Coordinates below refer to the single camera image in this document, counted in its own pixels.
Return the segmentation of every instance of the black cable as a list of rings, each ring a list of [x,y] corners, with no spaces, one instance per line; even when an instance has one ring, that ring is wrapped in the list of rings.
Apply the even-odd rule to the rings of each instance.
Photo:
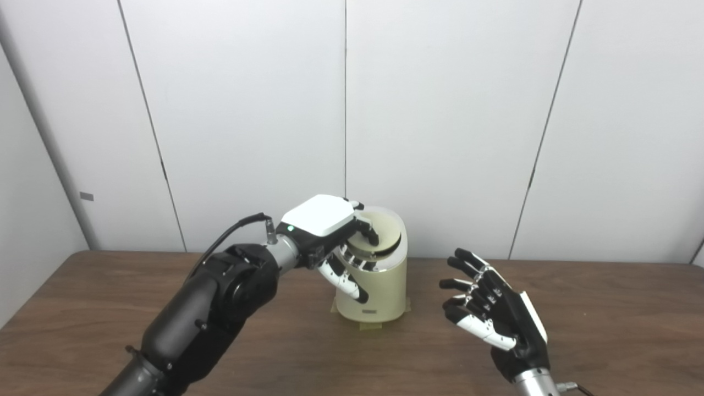
[[[193,274],[196,272],[196,269],[198,268],[199,265],[203,264],[206,262],[208,257],[210,257],[211,254],[215,251],[215,249],[222,244],[227,237],[229,237],[233,232],[235,232],[238,228],[242,228],[245,225],[256,223],[258,221],[266,221],[266,220],[271,220],[270,216],[265,215],[264,213],[257,213],[253,214],[252,216],[247,216],[240,221],[236,222],[232,227],[228,228],[227,231],[222,233],[222,235],[215,240],[215,242],[201,255],[201,257],[196,261],[196,263],[193,265],[193,268],[191,268],[191,272],[189,272],[188,277],[186,280],[189,280]]]
[[[594,396],[592,392],[589,392],[584,386],[577,384],[577,390],[584,393],[586,396]]]

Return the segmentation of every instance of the robotic hand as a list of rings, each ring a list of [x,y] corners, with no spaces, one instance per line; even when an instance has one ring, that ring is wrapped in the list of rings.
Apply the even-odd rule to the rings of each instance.
[[[440,288],[464,293],[443,304],[445,317],[492,346],[496,368],[521,396],[559,396],[577,388],[553,382],[548,336],[526,292],[513,291],[496,269],[467,250],[455,250],[447,262],[473,281],[440,281]]]
[[[287,212],[274,228],[271,217],[243,218],[196,262],[184,285],[149,325],[142,348],[101,396],[178,396],[205,378],[249,316],[276,295],[279,277],[293,268],[317,269],[361,304],[368,295],[336,258],[360,232],[371,245],[379,237],[360,216],[358,202],[317,195]],[[263,221],[267,243],[215,249],[236,229]]]

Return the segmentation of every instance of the small label on wall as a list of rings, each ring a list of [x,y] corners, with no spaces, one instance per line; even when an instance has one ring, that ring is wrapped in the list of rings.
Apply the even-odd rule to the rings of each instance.
[[[87,192],[80,191],[79,195],[80,195],[81,199],[85,199],[86,201],[93,200],[93,194],[88,194]]]

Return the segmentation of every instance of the robot wrist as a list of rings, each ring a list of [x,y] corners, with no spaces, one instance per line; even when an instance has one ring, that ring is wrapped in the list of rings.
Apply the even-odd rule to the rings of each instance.
[[[530,369],[512,381],[520,396],[560,396],[548,369]]]

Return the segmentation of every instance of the white wall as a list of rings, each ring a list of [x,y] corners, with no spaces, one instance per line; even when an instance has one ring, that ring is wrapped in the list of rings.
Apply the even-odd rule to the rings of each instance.
[[[704,237],[704,4],[585,1],[512,258],[688,263]]]
[[[0,328],[72,253],[87,248],[0,47]]]
[[[347,3],[347,195],[507,258],[578,1]]]
[[[344,0],[122,5],[188,250],[344,194]]]
[[[92,247],[182,251],[117,1],[0,0],[0,27]]]

